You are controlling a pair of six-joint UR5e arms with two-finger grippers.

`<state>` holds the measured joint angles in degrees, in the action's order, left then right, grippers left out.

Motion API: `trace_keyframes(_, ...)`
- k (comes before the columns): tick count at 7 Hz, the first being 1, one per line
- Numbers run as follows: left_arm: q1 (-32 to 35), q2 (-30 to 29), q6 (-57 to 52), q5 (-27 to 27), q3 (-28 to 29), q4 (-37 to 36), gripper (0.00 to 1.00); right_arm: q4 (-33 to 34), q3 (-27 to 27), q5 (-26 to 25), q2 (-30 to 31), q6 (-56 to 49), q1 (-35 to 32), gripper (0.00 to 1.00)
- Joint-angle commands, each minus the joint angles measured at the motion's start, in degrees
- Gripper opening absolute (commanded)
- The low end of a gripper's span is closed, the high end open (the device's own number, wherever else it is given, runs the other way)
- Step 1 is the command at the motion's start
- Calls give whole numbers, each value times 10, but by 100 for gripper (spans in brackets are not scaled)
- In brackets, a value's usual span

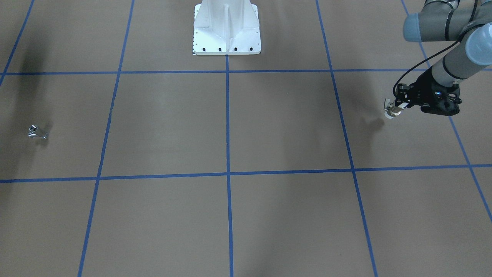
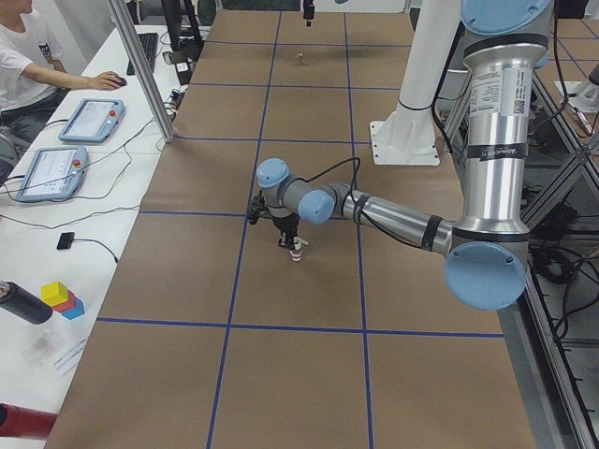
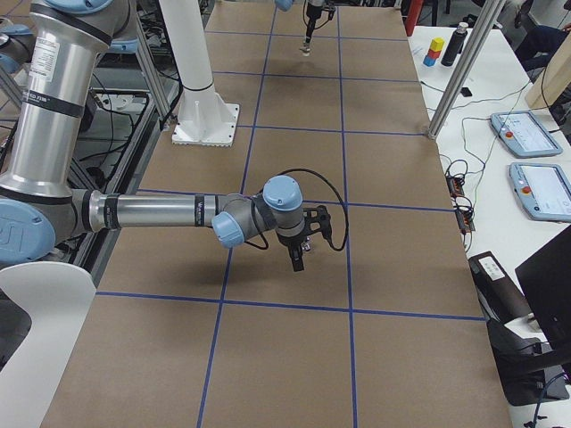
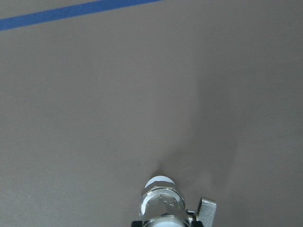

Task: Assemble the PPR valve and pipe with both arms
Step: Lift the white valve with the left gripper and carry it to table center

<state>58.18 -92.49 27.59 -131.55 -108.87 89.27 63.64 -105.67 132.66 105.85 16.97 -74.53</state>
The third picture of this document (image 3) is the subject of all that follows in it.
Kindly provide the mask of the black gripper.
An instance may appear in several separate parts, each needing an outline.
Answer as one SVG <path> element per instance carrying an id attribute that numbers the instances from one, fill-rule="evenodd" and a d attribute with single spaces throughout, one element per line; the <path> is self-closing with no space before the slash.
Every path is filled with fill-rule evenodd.
<path id="1" fill-rule="evenodd" d="M 304 236 L 302 234 L 287 236 L 277 233 L 277 238 L 287 248 L 294 272 L 303 271 L 302 244 L 304 243 Z"/>
<path id="2" fill-rule="evenodd" d="M 308 0 L 305 6 L 305 16 L 308 18 L 305 22 L 306 30 L 304 44 L 309 44 L 315 29 L 315 21 L 322 15 L 322 0 Z"/>

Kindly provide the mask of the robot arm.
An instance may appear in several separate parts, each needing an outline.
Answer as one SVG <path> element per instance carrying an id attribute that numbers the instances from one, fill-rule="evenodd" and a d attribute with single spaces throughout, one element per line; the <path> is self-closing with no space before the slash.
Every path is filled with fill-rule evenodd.
<path id="1" fill-rule="evenodd" d="M 287 12 L 294 4 L 293 0 L 275 0 L 275 6 L 282 12 Z M 304 17 L 306 18 L 306 32 L 303 41 L 303 48 L 308 50 L 313 32 L 317 26 L 317 21 L 321 17 L 325 6 L 323 0 L 309 0 L 304 2 Z"/>
<path id="2" fill-rule="evenodd" d="M 108 53 L 144 43 L 133 1 L 34 1 L 36 42 L 12 144 L 1 166 L 1 263 L 45 258 L 59 244 L 103 230 L 197 226 L 226 248 L 275 231 L 302 270 L 308 211 L 290 171 L 253 196 L 136 196 L 120 192 L 144 150 L 147 125 L 164 125 L 151 91 L 134 113 L 111 107 L 95 76 Z"/>

